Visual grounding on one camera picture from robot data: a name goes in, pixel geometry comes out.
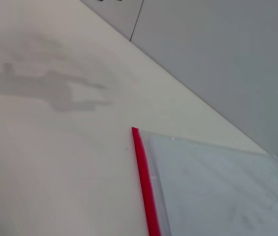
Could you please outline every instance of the red strip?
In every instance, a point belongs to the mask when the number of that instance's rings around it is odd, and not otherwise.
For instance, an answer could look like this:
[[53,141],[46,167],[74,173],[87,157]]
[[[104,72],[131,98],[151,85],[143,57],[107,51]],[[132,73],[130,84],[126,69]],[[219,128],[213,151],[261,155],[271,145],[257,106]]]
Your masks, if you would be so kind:
[[132,127],[132,135],[135,147],[135,154],[138,162],[142,195],[144,201],[145,215],[147,217],[148,230],[150,236],[161,236],[157,220],[156,207],[153,197],[152,184],[150,180],[149,167],[144,152],[143,143],[139,129]]

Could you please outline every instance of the white countertop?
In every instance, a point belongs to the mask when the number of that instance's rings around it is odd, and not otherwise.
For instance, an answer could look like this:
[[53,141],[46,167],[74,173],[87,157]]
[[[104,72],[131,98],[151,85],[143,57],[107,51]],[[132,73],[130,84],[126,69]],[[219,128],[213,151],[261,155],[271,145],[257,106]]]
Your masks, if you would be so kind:
[[0,0],[0,236],[146,236],[131,126],[263,152],[78,0]]

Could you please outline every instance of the clear plastic bag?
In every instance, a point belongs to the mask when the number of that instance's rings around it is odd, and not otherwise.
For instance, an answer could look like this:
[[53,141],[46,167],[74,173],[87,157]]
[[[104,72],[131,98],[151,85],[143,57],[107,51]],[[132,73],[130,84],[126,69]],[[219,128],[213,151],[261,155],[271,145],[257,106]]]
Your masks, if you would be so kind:
[[132,132],[150,236],[278,235],[278,159]]

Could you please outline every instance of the gray wall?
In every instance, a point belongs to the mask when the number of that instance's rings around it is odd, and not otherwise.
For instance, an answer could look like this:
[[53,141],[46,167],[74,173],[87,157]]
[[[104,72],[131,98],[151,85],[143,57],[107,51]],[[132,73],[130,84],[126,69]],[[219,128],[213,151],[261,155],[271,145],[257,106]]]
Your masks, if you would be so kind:
[[145,0],[132,41],[278,155],[278,0]]
[[130,39],[143,0],[81,0]]

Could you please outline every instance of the white surface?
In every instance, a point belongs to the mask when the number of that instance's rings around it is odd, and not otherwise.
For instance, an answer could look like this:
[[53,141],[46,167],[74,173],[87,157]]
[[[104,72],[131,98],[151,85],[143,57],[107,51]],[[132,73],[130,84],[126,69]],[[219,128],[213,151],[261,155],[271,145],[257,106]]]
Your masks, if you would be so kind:
[[81,2],[0,0],[2,236],[147,235],[132,125],[262,152]]
[[278,236],[278,160],[155,134],[148,143],[172,236]]
[[278,0],[146,0],[132,41],[278,156]]

